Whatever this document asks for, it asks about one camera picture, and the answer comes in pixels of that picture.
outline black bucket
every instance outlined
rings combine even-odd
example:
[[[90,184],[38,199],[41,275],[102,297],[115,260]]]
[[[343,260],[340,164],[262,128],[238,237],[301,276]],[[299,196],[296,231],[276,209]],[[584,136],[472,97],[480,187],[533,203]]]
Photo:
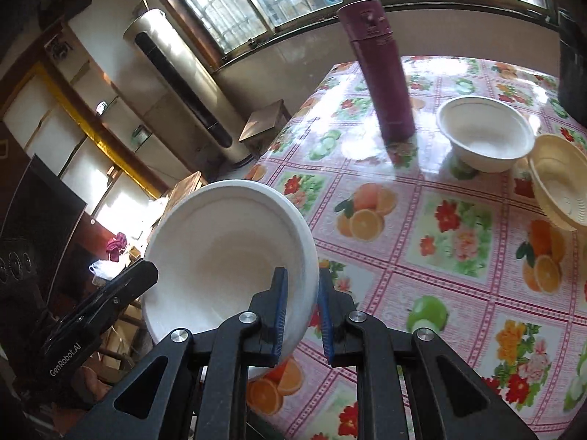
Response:
[[[587,38],[579,26],[559,11],[561,82],[558,102],[574,120],[587,127]]]

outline white plastic bowl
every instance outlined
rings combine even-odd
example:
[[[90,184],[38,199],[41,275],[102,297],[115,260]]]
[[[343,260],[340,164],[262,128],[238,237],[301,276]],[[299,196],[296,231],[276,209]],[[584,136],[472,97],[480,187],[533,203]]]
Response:
[[[456,156],[481,172],[509,170],[534,147],[530,123],[513,107],[495,99],[450,99],[439,107],[436,122]]]
[[[318,255],[297,208],[271,187],[224,180],[179,203],[154,233],[145,253],[159,270],[143,295],[143,315],[155,342],[185,327],[216,329],[246,311],[269,289],[275,266],[288,270],[282,358],[292,354],[318,295]],[[267,369],[251,367],[249,378]]]

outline table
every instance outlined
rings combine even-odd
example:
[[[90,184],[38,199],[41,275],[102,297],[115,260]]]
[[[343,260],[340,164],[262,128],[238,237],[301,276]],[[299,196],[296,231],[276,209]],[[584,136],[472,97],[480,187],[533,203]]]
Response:
[[[453,157],[435,111],[458,95],[505,101],[536,133],[587,154],[558,81],[495,61],[403,58],[416,134],[387,149],[355,62],[334,66],[247,178],[288,197],[321,266],[388,327],[432,326],[539,438],[556,438],[585,398],[587,246],[548,223],[527,165],[479,173]],[[284,369],[249,404],[287,438],[357,435],[356,372],[331,369],[318,314]],[[409,428],[413,426],[404,395]]]

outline red thermos bottle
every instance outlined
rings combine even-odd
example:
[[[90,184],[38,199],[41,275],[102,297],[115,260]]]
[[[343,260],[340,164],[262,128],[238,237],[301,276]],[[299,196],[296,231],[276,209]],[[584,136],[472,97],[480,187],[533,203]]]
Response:
[[[416,131],[406,76],[379,0],[362,0],[338,10],[369,88],[381,136],[387,145]]]

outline black monitor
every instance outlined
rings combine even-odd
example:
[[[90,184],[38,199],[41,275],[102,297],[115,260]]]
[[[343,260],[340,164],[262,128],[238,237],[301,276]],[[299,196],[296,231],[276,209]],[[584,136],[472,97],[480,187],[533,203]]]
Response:
[[[39,291],[45,302],[85,208],[86,202],[35,155],[12,197],[0,240],[24,238],[32,244]]]

